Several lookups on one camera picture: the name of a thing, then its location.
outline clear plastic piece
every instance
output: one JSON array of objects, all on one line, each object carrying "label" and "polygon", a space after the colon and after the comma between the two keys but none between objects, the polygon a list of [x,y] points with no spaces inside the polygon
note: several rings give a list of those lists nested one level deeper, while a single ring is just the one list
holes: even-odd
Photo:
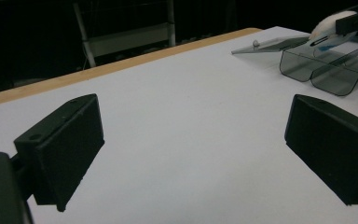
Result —
[{"label": "clear plastic piece", "polygon": [[232,54],[240,53],[258,53],[258,52],[277,52],[285,49],[297,47],[305,44],[309,40],[309,35],[297,35],[282,38],[275,38],[259,43],[255,40],[250,47],[236,49]]},{"label": "clear plastic piece", "polygon": [[358,49],[350,53],[332,50],[315,56],[302,53],[301,46],[284,50],[280,69],[287,77],[298,81],[310,80],[320,90],[345,96],[358,82]]},{"label": "clear plastic piece", "polygon": [[232,54],[282,51],[281,73],[297,81],[310,80],[315,88],[338,96],[350,94],[358,82],[358,49],[341,53],[334,50],[319,51],[304,45],[308,35],[275,38]]}]

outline white tabletop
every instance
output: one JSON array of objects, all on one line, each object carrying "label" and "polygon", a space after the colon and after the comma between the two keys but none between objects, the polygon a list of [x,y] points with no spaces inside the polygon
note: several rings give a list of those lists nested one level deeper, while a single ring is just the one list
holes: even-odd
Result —
[{"label": "white tabletop", "polygon": [[289,35],[303,33],[273,27],[0,104],[0,151],[13,156],[13,140],[60,105],[99,97],[105,145],[65,212],[28,200],[34,222],[358,224],[358,205],[284,141],[295,94],[358,116],[358,86],[337,97],[283,76],[281,52],[231,55]]}]

